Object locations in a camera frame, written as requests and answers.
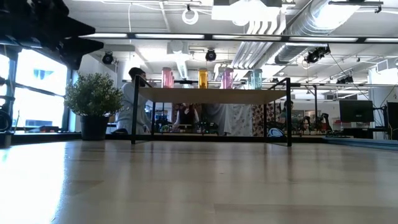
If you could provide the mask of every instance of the wooden floor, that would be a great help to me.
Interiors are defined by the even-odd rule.
[[[57,142],[0,150],[0,223],[397,223],[398,152]]]

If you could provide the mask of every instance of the window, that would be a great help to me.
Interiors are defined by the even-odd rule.
[[[9,73],[9,62],[10,60],[4,56],[0,55],[0,77],[8,79]],[[7,93],[7,85],[0,86],[0,95],[4,96]],[[4,99],[0,99],[0,105],[4,104]]]
[[[33,50],[19,53],[12,125],[62,128],[68,68]]]

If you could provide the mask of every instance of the potted plant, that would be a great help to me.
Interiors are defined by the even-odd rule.
[[[108,74],[79,74],[66,88],[65,106],[80,115],[81,138],[89,141],[105,139],[109,116],[122,108],[123,93],[114,87]]]

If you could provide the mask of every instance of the ceiling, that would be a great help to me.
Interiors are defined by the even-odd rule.
[[[129,32],[128,10],[129,4],[104,4],[96,1],[64,0],[70,9],[70,16],[74,19],[87,23],[96,28],[97,32]],[[287,21],[298,13],[309,0],[295,0],[296,6],[287,11]],[[212,0],[202,1],[199,8],[207,14],[199,13],[199,20],[194,25],[188,25],[182,21],[182,10],[185,6],[164,5],[163,15],[159,4],[146,4],[143,6],[132,5],[130,7],[131,32],[171,32],[171,33],[219,33],[219,34],[242,34],[247,26],[234,25],[231,21],[211,20]],[[398,1],[384,0],[383,11],[379,14],[373,12],[356,12],[347,22],[333,31],[331,35],[398,35]],[[162,67],[176,68],[176,63],[168,61],[166,57],[167,41],[154,40],[104,40],[107,45],[134,45],[135,52],[145,61],[144,68],[148,73],[157,76]],[[206,42],[188,41],[190,51],[193,52],[192,60],[187,61],[189,70],[197,70],[206,67],[212,70],[215,62],[205,62],[207,49],[213,48],[217,53],[217,60],[232,60],[239,49],[240,42]],[[308,69],[302,58],[283,69],[284,76],[293,77],[293,81],[327,82],[332,75],[339,74],[341,69],[346,70],[357,67],[354,70],[356,82],[367,81],[367,68],[374,66],[383,57],[398,55],[396,45],[346,45],[331,44],[332,57],[323,58],[318,64],[311,65]],[[128,59],[129,52],[114,52],[114,56],[120,60]]]

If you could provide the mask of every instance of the white ceiling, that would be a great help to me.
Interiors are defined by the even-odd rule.
[[[70,16],[79,21],[87,23],[96,28],[97,32],[129,32],[128,23],[128,4],[104,4],[102,2],[81,2],[74,0],[64,0],[70,8]],[[397,11],[397,0],[383,0],[384,11]],[[295,11],[303,7],[308,0],[295,0]],[[209,10],[213,4],[212,0],[202,1],[204,7],[201,9]],[[144,7],[131,6],[131,31],[132,32],[173,32],[173,33],[222,33],[236,34],[243,33],[244,27],[234,25],[230,21],[212,21],[211,16],[200,13],[199,20],[194,25],[187,25],[181,19],[182,11],[166,11],[165,18],[169,24],[167,28],[165,18],[160,11],[159,5],[146,5],[157,10],[146,9]],[[168,6],[165,9],[182,9],[185,6]],[[342,26],[337,28],[332,35],[398,35],[398,14],[381,12],[357,12]],[[128,40],[104,40],[106,44],[126,44]],[[133,40],[132,45],[136,47],[136,52],[147,62],[147,68],[153,73],[160,73],[162,67],[175,68],[174,62],[166,62],[165,54],[167,41],[152,40]],[[239,48],[239,42],[188,42],[189,46],[199,46],[195,50],[194,59],[187,62],[188,69],[198,69],[207,67],[212,70],[215,63],[205,62],[205,52],[207,48],[214,48],[217,53],[217,60],[232,60]],[[342,69],[351,68],[360,64],[357,62],[357,55],[366,55],[361,61],[372,59],[372,57],[398,56],[398,46],[396,45],[345,45],[332,44],[331,51]],[[115,52],[115,57],[128,58],[128,52]],[[325,80],[325,78],[340,73],[341,69],[331,57],[324,58],[320,64],[304,69],[301,63],[296,67],[286,67],[283,72],[287,75],[301,77],[296,80],[304,79],[306,76],[318,77],[315,82]],[[367,70],[357,71],[354,77],[358,82],[366,81]]]

